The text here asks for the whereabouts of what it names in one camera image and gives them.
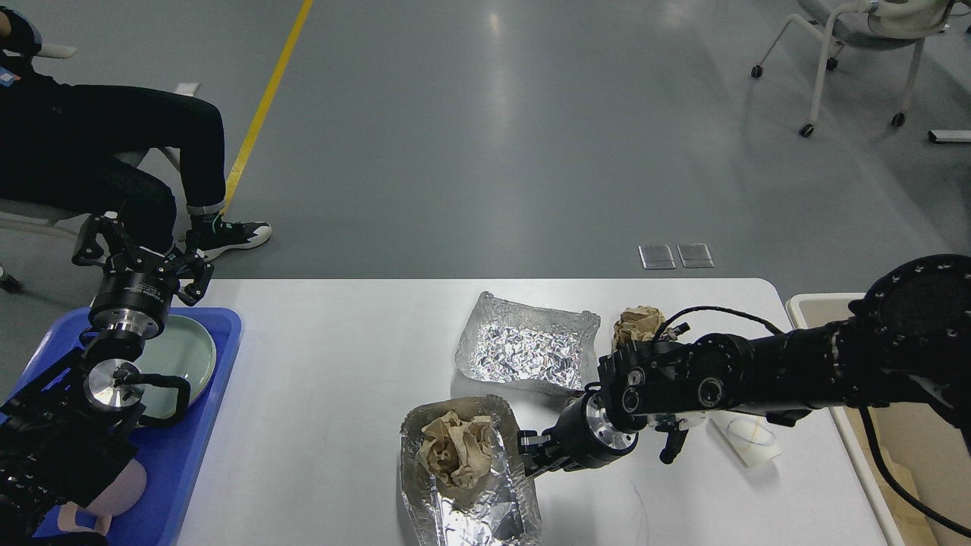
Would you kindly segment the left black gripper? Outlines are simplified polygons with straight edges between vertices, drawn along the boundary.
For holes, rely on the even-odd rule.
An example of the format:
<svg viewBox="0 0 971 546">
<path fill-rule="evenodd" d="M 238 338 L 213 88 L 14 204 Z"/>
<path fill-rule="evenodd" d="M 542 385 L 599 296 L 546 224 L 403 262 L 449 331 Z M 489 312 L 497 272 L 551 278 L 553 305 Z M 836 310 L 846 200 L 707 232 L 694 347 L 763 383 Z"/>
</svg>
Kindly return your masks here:
<svg viewBox="0 0 971 546">
<path fill-rule="evenodd" d="M 156 265 L 156 253 L 139 246 L 110 215 L 90 215 L 82 224 L 72 263 L 102 269 L 90 305 L 91 328 L 141 338 L 164 331 L 173 295 L 187 306 L 203 300 L 215 273 L 195 241 L 174 248 Z"/>
</svg>

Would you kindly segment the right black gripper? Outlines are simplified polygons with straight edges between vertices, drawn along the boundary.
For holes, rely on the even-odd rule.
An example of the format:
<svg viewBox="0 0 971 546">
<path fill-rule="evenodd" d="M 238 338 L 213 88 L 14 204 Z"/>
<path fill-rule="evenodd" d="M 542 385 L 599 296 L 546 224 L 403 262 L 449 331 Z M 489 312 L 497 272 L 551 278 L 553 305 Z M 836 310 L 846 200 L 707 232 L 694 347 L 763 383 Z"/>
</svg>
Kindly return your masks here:
<svg viewBox="0 0 971 546">
<path fill-rule="evenodd" d="M 525 476 L 535 479 L 558 470 L 602 469 L 631 453 L 638 438 L 611 424 L 601 394 L 586 393 L 544 432 L 519 431 L 519 453 Z"/>
</svg>

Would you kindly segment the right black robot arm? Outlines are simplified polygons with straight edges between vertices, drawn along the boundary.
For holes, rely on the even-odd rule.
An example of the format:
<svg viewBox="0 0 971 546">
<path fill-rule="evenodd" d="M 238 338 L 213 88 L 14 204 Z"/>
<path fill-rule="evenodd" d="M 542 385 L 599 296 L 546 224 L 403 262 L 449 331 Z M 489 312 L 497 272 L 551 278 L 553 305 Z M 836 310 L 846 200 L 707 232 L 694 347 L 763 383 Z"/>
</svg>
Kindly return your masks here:
<svg viewBox="0 0 971 546">
<path fill-rule="evenodd" d="M 628 455 L 644 428 L 665 432 L 660 460 L 676 459 L 687 438 L 683 413 L 734 410 L 794 426 L 814 410 L 856 408 L 876 466 L 903 500 L 940 525 L 968 535 L 917 501 L 891 476 L 869 407 L 929 405 L 969 437 L 970 260 L 961 255 L 916 259 L 892 270 L 852 315 L 818 328 L 749 340 L 711 333 L 683 344 L 668 322 L 648 341 L 620 344 L 598 364 L 598 381 L 567 405 L 542 433 L 520 431 L 525 474 L 600 469 Z"/>
</svg>

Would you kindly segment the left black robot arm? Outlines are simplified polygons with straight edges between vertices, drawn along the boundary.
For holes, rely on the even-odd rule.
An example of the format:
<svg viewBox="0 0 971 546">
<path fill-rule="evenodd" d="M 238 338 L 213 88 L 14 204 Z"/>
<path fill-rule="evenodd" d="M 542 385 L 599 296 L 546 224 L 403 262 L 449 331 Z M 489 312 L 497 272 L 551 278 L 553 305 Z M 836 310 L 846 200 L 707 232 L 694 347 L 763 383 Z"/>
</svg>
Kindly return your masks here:
<svg viewBox="0 0 971 546">
<path fill-rule="evenodd" d="M 141 371 L 136 359 L 164 331 L 174 297 L 197 304 L 214 266 L 188 231 L 182 253 L 138 246 L 113 214 L 91 215 L 73 254 L 103 277 L 79 346 L 2 405 L 2 543 L 46 545 L 37 529 L 55 506 L 96 500 L 131 463 L 136 426 L 167 428 L 190 405 L 190 382 Z"/>
</svg>

